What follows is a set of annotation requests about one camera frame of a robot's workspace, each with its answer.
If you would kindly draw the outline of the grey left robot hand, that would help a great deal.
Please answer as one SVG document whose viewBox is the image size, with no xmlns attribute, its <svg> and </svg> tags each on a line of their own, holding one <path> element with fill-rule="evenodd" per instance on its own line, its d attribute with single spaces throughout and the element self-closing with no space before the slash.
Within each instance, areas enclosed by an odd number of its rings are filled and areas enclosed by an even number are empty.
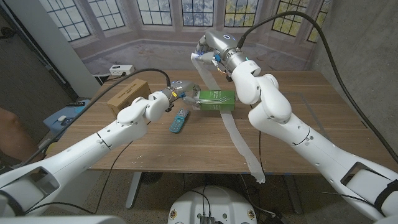
<svg viewBox="0 0 398 224">
<path fill-rule="evenodd" d="M 169 108 L 173 107 L 174 102 L 181 99 L 185 104 L 200 108 L 199 95 L 201 88 L 196 83 L 189 80 L 176 80 L 170 86 L 162 90 L 169 99 Z"/>
</svg>

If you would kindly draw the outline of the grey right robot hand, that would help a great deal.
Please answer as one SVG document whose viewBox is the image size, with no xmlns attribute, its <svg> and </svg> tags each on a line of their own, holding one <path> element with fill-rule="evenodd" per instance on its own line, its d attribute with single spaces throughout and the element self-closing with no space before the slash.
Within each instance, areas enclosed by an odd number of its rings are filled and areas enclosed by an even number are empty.
<svg viewBox="0 0 398 224">
<path fill-rule="evenodd" d="M 217 30 L 207 30 L 197 43 L 196 54 L 202 56 L 209 52 L 213 59 L 218 55 L 231 72 L 246 61 L 246 56 L 238 48 L 238 41 L 231 34 Z"/>
</svg>

